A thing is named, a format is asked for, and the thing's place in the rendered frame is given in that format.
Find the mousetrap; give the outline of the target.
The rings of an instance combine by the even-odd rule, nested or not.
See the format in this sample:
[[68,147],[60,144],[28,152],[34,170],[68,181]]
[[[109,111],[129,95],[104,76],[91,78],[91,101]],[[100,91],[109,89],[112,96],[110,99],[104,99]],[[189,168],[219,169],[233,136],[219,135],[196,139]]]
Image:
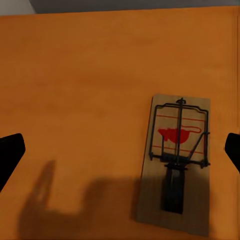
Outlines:
[[153,95],[136,222],[209,238],[211,99]]

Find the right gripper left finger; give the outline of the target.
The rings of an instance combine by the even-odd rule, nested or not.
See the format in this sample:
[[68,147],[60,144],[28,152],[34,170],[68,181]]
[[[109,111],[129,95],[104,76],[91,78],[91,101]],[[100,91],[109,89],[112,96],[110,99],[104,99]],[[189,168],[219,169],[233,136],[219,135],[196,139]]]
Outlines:
[[0,192],[26,151],[21,133],[0,138]]

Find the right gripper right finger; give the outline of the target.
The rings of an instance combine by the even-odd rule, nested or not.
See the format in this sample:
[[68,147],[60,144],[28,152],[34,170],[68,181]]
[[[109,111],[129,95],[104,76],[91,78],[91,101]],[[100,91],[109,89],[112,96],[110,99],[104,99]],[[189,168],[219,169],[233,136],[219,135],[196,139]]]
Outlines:
[[240,134],[229,133],[224,150],[240,172]]

